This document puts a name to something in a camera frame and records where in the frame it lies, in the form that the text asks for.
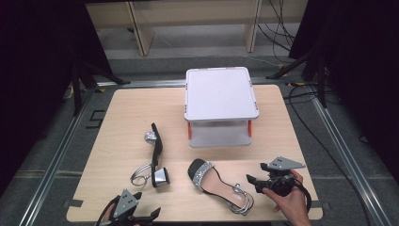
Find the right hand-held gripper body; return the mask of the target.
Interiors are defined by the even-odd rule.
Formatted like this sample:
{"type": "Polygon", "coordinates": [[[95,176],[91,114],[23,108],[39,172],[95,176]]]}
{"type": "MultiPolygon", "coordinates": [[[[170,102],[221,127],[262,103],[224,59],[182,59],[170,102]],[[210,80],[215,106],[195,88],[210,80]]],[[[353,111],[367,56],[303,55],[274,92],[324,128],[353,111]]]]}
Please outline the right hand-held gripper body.
{"type": "Polygon", "coordinates": [[[306,167],[303,163],[282,156],[276,157],[272,162],[268,163],[268,165],[271,168],[269,172],[271,186],[269,188],[281,197],[287,196],[295,184],[295,177],[291,173],[291,170],[303,169],[306,167]]]}

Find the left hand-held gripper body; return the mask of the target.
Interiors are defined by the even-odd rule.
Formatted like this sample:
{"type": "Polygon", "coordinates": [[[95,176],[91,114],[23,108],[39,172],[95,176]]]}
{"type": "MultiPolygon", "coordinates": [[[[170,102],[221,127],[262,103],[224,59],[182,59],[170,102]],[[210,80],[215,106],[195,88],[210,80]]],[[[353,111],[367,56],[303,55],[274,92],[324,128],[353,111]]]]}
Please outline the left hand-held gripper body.
{"type": "Polygon", "coordinates": [[[138,201],[129,190],[123,189],[117,198],[108,226],[133,226],[138,201]]]}

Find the black silver strappy heeled sandal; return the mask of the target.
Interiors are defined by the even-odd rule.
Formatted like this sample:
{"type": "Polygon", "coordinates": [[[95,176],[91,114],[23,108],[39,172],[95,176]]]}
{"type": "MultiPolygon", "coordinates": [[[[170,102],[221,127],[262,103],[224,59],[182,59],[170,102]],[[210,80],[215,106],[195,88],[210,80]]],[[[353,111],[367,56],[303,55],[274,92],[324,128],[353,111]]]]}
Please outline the black silver strappy heeled sandal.
{"type": "Polygon", "coordinates": [[[187,174],[196,189],[224,200],[234,214],[246,216],[254,204],[253,197],[240,184],[224,182],[212,162],[197,158],[190,164],[187,174]]]}
{"type": "Polygon", "coordinates": [[[152,160],[138,168],[130,178],[130,182],[134,186],[144,186],[148,182],[152,183],[154,188],[168,185],[170,183],[168,170],[159,167],[160,156],[163,151],[163,141],[156,124],[152,123],[151,131],[148,131],[144,139],[147,143],[153,146],[152,160]]]}

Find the white two-tier shoe rack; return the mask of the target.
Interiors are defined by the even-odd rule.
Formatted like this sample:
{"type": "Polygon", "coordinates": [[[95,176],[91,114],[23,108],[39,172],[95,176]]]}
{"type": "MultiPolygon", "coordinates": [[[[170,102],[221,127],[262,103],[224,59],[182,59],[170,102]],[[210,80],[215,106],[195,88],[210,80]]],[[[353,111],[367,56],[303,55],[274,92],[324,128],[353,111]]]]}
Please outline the white two-tier shoe rack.
{"type": "Polygon", "coordinates": [[[193,148],[247,146],[260,115],[245,67],[190,69],[185,78],[184,118],[193,148]]]}

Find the person's left hand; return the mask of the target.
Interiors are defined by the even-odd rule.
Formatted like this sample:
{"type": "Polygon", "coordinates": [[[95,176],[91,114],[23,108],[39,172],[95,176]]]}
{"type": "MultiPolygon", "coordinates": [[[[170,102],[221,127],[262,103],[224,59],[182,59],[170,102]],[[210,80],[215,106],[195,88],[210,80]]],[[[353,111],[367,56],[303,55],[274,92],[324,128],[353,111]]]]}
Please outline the person's left hand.
{"type": "Polygon", "coordinates": [[[112,216],[112,211],[115,207],[115,204],[111,204],[104,213],[104,217],[102,221],[107,221],[112,216]]]}

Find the person's right hand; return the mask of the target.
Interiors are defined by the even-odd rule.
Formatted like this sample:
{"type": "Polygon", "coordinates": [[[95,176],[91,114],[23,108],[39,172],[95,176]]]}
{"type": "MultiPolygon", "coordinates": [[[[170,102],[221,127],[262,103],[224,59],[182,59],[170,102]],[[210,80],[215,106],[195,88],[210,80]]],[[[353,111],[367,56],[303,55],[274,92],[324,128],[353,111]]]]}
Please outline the person's right hand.
{"type": "Polygon", "coordinates": [[[290,194],[285,197],[279,196],[267,187],[263,189],[263,194],[276,204],[273,208],[274,213],[281,211],[294,226],[311,226],[307,210],[307,198],[298,187],[295,186],[290,194]]]}

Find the black tripod stand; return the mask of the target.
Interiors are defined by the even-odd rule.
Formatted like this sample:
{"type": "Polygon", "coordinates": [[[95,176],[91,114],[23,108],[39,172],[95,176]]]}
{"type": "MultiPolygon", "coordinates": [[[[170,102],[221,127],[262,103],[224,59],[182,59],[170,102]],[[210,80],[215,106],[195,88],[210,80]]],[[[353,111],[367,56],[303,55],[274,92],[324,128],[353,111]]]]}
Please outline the black tripod stand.
{"type": "Polygon", "coordinates": [[[127,85],[129,81],[122,80],[116,77],[108,60],[100,60],[99,62],[89,62],[79,57],[71,58],[71,76],[72,76],[72,90],[74,99],[74,112],[76,116],[83,108],[80,85],[83,84],[86,89],[96,89],[98,87],[94,75],[100,75],[117,85],[127,85]]]}
{"type": "Polygon", "coordinates": [[[327,104],[325,95],[325,56],[324,53],[319,50],[315,50],[314,48],[310,49],[309,52],[301,56],[299,59],[296,59],[294,62],[290,63],[283,69],[280,69],[277,73],[274,73],[273,75],[268,75],[266,79],[280,79],[285,74],[292,71],[293,69],[296,69],[303,63],[305,63],[306,66],[302,72],[302,79],[304,81],[311,81],[313,79],[316,79],[318,101],[323,108],[326,108],[327,104]]]}

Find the black curtain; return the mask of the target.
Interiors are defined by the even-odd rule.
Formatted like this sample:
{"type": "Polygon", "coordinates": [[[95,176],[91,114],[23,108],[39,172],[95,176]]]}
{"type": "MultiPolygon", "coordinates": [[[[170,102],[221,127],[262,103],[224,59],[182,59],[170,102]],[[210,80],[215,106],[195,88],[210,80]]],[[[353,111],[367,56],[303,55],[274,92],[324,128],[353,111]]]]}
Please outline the black curtain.
{"type": "Polygon", "coordinates": [[[399,0],[308,0],[289,57],[310,50],[399,184],[399,0]]]}
{"type": "Polygon", "coordinates": [[[55,115],[76,74],[112,70],[89,0],[0,0],[0,196],[55,115]]]}

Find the metal floor rail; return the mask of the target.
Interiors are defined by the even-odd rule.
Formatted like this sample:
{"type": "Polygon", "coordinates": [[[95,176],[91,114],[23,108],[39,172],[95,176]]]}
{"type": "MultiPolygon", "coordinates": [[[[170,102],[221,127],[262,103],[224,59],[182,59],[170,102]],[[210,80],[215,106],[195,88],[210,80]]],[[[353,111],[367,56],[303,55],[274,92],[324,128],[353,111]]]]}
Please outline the metal floor rail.
{"type": "Polygon", "coordinates": [[[91,89],[87,90],[83,95],[83,103],[81,108],[72,117],[71,122],[69,123],[68,128],[56,149],[49,167],[41,176],[40,184],[26,210],[24,211],[24,215],[19,223],[19,226],[32,226],[35,222],[35,219],[47,197],[47,194],[49,193],[53,181],[56,178],[56,173],[70,147],[72,137],[82,119],[83,112],[85,111],[93,93],[94,90],[91,89]]]}
{"type": "Polygon", "coordinates": [[[345,142],[340,130],[338,129],[336,123],[331,118],[327,108],[322,105],[320,98],[321,95],[316,91],[316,88],[310,86],[308,91],[315,92],[316,98],[313,101],[314,105],[330,134],[336,149],[343,160],[343,163],[352,178],[352,182],[356,191],[358,192],[361,203],[370,212],[376,226],[392,226],[392,221],[390,220],[387,212],[382,206],[375,190],[372,188],[366,175],[360,168],[358,162],[356,161],[354,155],[351,153],[347,143],[345,142]]]}
{"type": "MultiPolygon", "coordinates": [[[[266,79],[264,77],[252,77],[251,82],[253,85],[270,85],[270,84],[299,84],[304,85],[305,81],[290,80],[288,77],[281,79],[266,79]]],[[[184,79],[172,80],[153,80],[153,81],[131,81],[129,84],[119,85],[115,82],[99,82],[100,89],[139,89],[139,88],[179,88],[185,86],[184,79]]]]}

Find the light wooden desk frame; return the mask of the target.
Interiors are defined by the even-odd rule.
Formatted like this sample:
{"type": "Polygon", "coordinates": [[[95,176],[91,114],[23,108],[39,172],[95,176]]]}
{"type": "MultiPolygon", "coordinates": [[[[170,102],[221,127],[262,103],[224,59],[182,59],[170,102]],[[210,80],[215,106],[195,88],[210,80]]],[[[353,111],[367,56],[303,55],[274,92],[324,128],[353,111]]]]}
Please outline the light wooden desk frame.
{"type": "Polygon", "coordinates": [[[299,23],[309,0],[119,0],[87,3],[97,30],[131,28],[139,53],[149,53],[160,26],[239,24],[248,52],[254,51],[258,24],[299,23]]]}

